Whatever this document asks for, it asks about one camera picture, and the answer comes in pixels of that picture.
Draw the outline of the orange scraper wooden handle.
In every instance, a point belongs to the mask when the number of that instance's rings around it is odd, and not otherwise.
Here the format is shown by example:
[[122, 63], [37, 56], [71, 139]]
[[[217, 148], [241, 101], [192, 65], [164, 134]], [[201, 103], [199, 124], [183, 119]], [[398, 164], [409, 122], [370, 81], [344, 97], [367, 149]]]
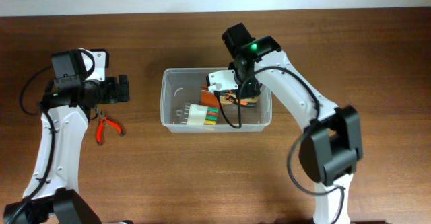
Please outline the orange scraper wooden handle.
[[214, 93], [208, 90], [208, 86], [203, 86], [201, 88], [201, 105], [210, 107], [219, 107], [218, 100]]

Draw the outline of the clear plastic container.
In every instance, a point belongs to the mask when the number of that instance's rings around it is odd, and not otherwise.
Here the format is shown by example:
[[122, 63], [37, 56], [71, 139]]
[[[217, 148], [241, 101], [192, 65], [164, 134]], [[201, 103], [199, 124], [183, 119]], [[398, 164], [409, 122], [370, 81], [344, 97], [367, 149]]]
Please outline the clear plastic container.
[[[213, 68], [169, 68], [162, 80], [160, 98], [161, 123], [172, 133], [231, 133], [236, 129], [229, 126], [221, 114], [215, 125], [187, 125], [181, 122], [180, 111], [185, 104], [201, 104], [201, 88], [206, 85], [206, 76]], [[241, 108], [242, 127], [238, 132], [261, 132], [272, 122], [272, 93], [266, 87], [256, 106]]]

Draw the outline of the screwdriver set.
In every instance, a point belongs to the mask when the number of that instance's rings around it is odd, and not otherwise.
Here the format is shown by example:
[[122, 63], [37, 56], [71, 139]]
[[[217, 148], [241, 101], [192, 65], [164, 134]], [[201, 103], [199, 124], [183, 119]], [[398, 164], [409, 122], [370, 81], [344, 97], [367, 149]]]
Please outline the screwdriver set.
[[180, 123], [185, 125], [215, 125], [218, 114], [217, 108], [190, 103], [176, 111]]

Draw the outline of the small red diagonal cutters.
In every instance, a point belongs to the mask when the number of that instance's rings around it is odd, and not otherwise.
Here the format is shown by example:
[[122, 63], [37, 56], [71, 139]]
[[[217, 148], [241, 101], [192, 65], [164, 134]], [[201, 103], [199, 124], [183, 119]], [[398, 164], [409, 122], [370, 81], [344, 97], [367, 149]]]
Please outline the small red diagonal cutters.
[[104, 112], [99, 113], [99, 125], [96, 131], [96, 142], [99, 146], [104, 144], [104, 127], [105, 125], [112, 126], [120, 137], [125, 135], [125, 132], [120, 124], [106, 117]]

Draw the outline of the orange black long-nose pliers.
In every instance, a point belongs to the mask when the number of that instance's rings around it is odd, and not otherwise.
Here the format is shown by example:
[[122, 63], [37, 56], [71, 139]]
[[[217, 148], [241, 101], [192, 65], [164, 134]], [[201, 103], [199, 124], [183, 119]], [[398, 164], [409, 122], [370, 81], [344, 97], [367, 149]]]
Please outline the orange black long-nose pliers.
[[[242, 107], [246, 107], [246, 108], [253, 108], [257, 105], [258, 101], [259, 101], [259, 97], [254, 96], [251, 98], [242, 99], [240, 101], [240, 105]], [[220, 94], [220, 102], [222, 105], [230, 105], [230, 104], [237, 105], [238, 104], [238, 100], [236, 98], [236, 95], [232, 92]]]

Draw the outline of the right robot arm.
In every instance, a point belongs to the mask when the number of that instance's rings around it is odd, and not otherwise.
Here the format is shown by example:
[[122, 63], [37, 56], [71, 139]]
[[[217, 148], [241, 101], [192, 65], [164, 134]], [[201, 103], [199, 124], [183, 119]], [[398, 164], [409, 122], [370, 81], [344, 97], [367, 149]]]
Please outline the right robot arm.
[[263, 86], [272, 91], [302, 131], [289, 150], [287, 169], [293, 184], [316, 198], [313, 223], [350, 223], [348, 192], [363, 158], [357, 110], [320, 94], [271, 36], [253, 38], [239, 23], [222, 40], [233, 61], [222, 80], [208, 78], [209, 86], [216, 94], [233, 91], [238, 103], [259, 95]]

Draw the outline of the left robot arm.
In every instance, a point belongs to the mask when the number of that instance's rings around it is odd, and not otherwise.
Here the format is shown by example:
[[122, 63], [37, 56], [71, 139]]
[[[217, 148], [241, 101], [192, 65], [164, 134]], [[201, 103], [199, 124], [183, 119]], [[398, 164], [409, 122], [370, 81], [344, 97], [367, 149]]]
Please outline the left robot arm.
[[126, 75], [108, 77], [109, 53], [78, 48], [52, 54], [55, 78], [47, 84], [38, 105], [42, 136], [36, 165], [21, 201], [5, 207], [5, 223], [100, 223], [99, 216], [79, 195], [81, 144], [88, 125], [97, 119], [96, 142], [103, 144], [104, 125], [120, 136], [123, 127], [108, 119], [100, 104], [128, 102]]

